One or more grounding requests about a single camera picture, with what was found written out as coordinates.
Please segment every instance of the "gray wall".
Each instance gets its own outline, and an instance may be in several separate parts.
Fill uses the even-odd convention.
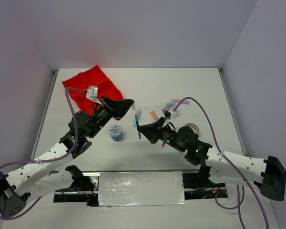
[[[30,158],[51,79],[18,13],[0,0],[0,165]]]
[[[247,153],[286,168],[286,0],[257,2],[223,77]],[[286,229],[286,198],[272,206]]]
[[[11,0],[51,68],[223,67],[256,0]]]

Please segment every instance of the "pink object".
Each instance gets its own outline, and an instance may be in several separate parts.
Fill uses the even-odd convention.
[[[170,99],[170,102],[174,102],[174,103],[176,103],[176,104],[178,104],[180,101],[181,101],[181,99]],[[190,104],[190,101],[184,100],[184,101],[182,102],[182,104],[187,104],[187,105],[189,105],[189,104]]]

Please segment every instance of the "orange object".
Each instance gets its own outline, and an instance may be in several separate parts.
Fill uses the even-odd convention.
[[[90,85],[98,86],[98,98],[106,96],[114,100],[123,99],[121,92],[115,87],[111,80],[108,79],[98,65],[83,73],[79,73],[69,80],[63,81],[62,84],[65,88],[74,87],[82,90],[87,90]],[[87,112],[89,115],[93,114],[92,104],[94,102],[86,99],[85,93],[69,91],[69,95],[76,102],[80,110]]]
[[[156,114],[155,111],[152,111],[151,115],[152,115],[152,117],[154,118],[155,121],[158,121],[159,118],[158,118],[158,115]]]

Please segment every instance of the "white table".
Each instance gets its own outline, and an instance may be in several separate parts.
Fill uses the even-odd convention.
[[[63,80],[86,69],[60,69],[52,92],[47,114],[35,156],[51,148],[69,130],[71,113],[64,97]],[[161,109],[170,98],[191,96],[197,99],[208,113],[222,149],[242,154],[235,125],[229,109],[222,81],[216,68],[114,68],[103,69],[122,92],[124,98],[135,100],[142,109],[140,124],[153,122],[151,111],[162,115]],[[209,125],[199,107],[191,102],[181,105],[173,123],[176,127],[195,123],[200,128],[200,139],[214,144]],[[92,146],[70,165],[83,171],[174,170],[193,169],[184,154],[172,148],[151,145],[144,137],[138,139],[133,127],[133,112],[129,111],[119,122],[111,120],[92,139]],[[109,126],[119,124],[124,133],[121,142],[114,142]],[[229,199],[223,204],[234,206],[236,188],[228,186]],[[3,229],[12,228],[241,228],[237,210],[227,211],[218,207],[213,199],[191,200],[178,206],[146,206],[89,208],[83,203],[53,203],[49,194],[26,216],[6,221]],[[278,228],[270,201],[261,196],[271,228]],[[246,189],[242,216],[247,228],[264,228],[265,223],[253,195]]]

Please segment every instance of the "blue eraser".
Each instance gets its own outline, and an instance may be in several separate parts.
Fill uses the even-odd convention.
[[[137,118],[138,118],[138,122],[140,121],[141,113],[142,113],[142,110],[141,110],[141,109],[138,109],[138,110],[136,111]],[[137,123],[135,122],[135,119],[134,119],[134,122],[133,122],[133,126],[134,126],[134,127],[137,127]]]

